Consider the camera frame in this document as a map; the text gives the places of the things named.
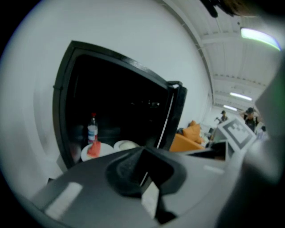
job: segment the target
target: orange cushion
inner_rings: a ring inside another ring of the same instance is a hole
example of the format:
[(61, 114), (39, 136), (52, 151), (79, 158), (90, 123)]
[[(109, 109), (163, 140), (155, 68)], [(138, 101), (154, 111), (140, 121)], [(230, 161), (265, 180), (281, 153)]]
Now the orange cushion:
[(200, 124), (192, 125), (183, 129), (183, 135), (194, 142), (197, 141), (200, 135)]
[(170, 152), (182, 152), (204, 149), (200, 144), (187, 139), (185, 136), (175, 134), (174, 140), (170, 147)]
[(204, 140), (201, 137), (199, 137), (195, 142), (201, 144), (202, 142), (204, 142)]
[(192, 120), (192, 122), (190, 123), (190, 126), (194, 126), (194, 125), (196, 125), (197, 123), (194, 121), (194, 120)]

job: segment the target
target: ceiling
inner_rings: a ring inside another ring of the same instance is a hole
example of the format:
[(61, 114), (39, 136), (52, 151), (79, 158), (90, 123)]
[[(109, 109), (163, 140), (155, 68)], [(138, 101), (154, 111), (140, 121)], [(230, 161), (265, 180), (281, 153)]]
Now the ceiling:
[[(278, 29), (259, 17), (231, 17), (216, 8), (218, 18), (210, 16), (200, 0), (163, 0), (187, 27), (200, 50), (208, 70), (215, 106), (229, 105), (240, 110), (253, 106), (272, 80), (281, 61), (281, 52), (258, 41), (243, 39), (240, 28), (247, 27), (275, 36), (285, 46)], [(235, 98), (235, 92), (251, 97)]]

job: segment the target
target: plastic bottle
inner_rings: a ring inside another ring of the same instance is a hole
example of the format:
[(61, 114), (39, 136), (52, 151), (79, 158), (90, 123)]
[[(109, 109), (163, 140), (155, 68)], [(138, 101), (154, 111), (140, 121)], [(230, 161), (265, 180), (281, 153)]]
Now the plastic bottle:
[(88, 124), (88, 144), (92, 144), (98, 139), (98, 124), (95, 119), (96, 113), (91, 114), (91, 120)]

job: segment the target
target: open door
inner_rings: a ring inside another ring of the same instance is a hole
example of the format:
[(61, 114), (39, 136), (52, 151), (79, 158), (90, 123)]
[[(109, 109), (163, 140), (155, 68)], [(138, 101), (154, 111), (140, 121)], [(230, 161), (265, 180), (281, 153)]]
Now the open door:
[(62, 59), (53, 94), (53, 122), (66, 166), (80, 161), (87, 125), (97, 113), (98, 140), (114, 146), (131, 140), (168, 150), (186, 89), (109, 49), (72, 41)]

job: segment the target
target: ceiling light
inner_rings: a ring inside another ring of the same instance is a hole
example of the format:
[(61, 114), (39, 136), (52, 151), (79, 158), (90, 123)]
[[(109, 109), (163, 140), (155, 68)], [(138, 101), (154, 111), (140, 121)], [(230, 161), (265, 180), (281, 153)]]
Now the ceiling light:
[(278, 49), (279, 51), (281, 51), (281, 48), (280, 48), (278, 42), (272, 36), (270, 36), (266, 33), (262, 33), (262, 32), (259, 32), (259, 31), (256, 31), (256, 30), (250, 29), (250, 28), (241, 28), (240, 33), (241, 33), (241, 36), (243, 38), (266, 43), (266, 44)]
[(242, 98), (242, 99), (245, 99), (245, 100), (248, 100), (248, 101), (252, 101), (252, 98), (244, 96), (244, 95), (241, 95), (241, 94), (230, 93), (230, 95), (232, 95), (234, 97)]
[(233, 110), (233, 111), (237, 111), (237, 108), (234, 108), (234, 107), (231, 107), (231, 106), (228, 106), (228, 105), (224, 105), (224, 108), (230, 109), (230, 110)]

